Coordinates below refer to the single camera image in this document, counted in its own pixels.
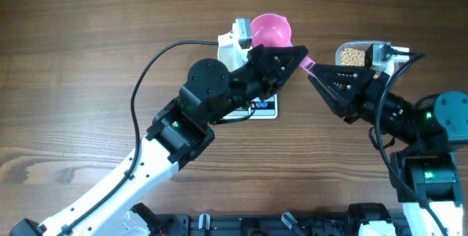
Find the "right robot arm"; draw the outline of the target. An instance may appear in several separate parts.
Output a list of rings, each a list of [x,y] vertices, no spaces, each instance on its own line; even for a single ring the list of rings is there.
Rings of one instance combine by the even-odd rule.
[[[414,104],[390,88],[404,71],[377,74],[367,66],[308,64],[309,80],[332,112],[347,123],[372,125],[369,138],[383,153],[392,187],[413,235],[462,235],[463,193],[454,153],[467,145],[467,95],[425,96]],[[406,144],[385,154],[392,143]]]

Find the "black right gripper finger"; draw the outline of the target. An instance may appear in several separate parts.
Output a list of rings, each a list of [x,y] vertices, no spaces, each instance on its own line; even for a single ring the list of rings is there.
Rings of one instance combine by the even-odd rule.
[[[338,89],[336,86],[322,85],[317,78],[311,75],[308,76],[308,79],[333,114],[340,118],[347,115],[347,94],[343,89]]]
[[[363,90],[376,72],[367,66],[315,64],[309,81],[318,90],[330,94],[355,94]]]

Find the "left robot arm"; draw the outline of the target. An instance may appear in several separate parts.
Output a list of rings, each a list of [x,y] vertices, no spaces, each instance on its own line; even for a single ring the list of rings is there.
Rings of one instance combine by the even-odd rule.
[[[307,56],[304,46],[265,47],[229,71],[213,58],[190,68],[179,95],[153,119],[135,149],[69,207],[38,223],[25,218],[11,235],[149,235],[157,227],[133,207],[149,192],[195,160],[214,140],[213,124],[258,98],[276,94]]]

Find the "pink plastic scoop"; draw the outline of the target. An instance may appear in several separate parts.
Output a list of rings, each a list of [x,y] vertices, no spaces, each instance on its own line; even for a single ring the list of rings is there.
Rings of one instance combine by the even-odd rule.
[[[259,45],[265,47],[292,47],[292,28],[286,17],[266,13],[256,17],[251,22],[252,30],[252,48]],[[298,68],[302,68],[309,75],[312,75],[312,67],[316,63],[305,57],[299,64]]]

